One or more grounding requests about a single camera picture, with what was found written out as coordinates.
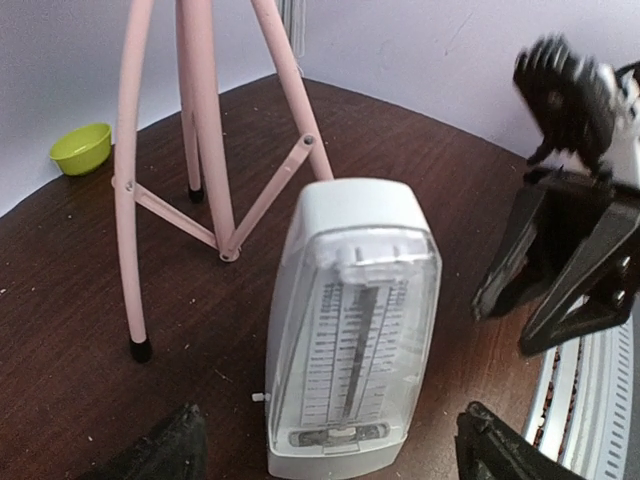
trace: yellow-green plastic bowl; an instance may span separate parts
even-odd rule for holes
[[[106,123],[92,123],[67,133],[58,140],[49,157],[62,173],[70,176],[86,175],[102,165],[111,154],[111,127]]]

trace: pink tripod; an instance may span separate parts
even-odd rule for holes
[[[331,180],[333,173],[324,149],[309,98],[275,0],[251,0],[260,28],[300,133],[280,168],[236,227],[227,178],[214,55],[211,0],[176,0],[176,40],[182,133],[189,174],[189,196],[198,202],[207,193],[214,231],[175,209],[136,182],[136,137],[138,102],[144,52],[154,0],[132,0],[120,73],[118,122],[115,146],[115,189],[118,252],[130,347],[133,358],[151,358],[138,272],[136,203],[217,249],[220,258],[232,262],[240,247],[300,165],[309,157],[318,180]],[[200,180],[200,168],[206,188]]]

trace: robotic hand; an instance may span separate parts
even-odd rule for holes
[[[633,74],[634,66],[614,72],[576,55],[562,36],[518,56],[514,83],[544,139],[528,160],[534,168],[472,312],[477,320],[502,317],[542,297],[520,337],[525,355],[629,318],[640,288],[640,92]],[[554,151],[577,155],[588,174],[539,166]]]

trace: black object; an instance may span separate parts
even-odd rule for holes
[[[204,188],[200,187],[198,190],[191,190],[191,187],[189,187],[189,200],[191,200],[191,203],[202,203],[204,200]]]
[[[206,462],[205,420],[197,405],[187,404],[76,480],[205,480]]]
[[[529,165],[566,151],[577,153],[594,177],[611,178],[601,157],[611,145],[616,116],[598,67],[594,58],[573,53],[562,35],[541,38],[520,53],[513,81],[544,137]]]
[[[133,359],[138,363],[147,363],[153,356],[153,348],[149,337],[142,343],[136,343],[129,338],[129,351]]]
[[[545,457],[479,402],[470,403],[457,423],[460,480],[584,480]]]
[[[640,191],[594,188],[562,170],[526,178],[472,310],[476,319],[500,317],[542,296],[520,337],[522,353],[535,355],[629,318],[640,287]]]

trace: white metronome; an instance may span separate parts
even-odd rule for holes
[[[441,270],[407,185],[347,178],[305,187],[269,323],[273,476],[349,479],[395,461],[422,386]]]

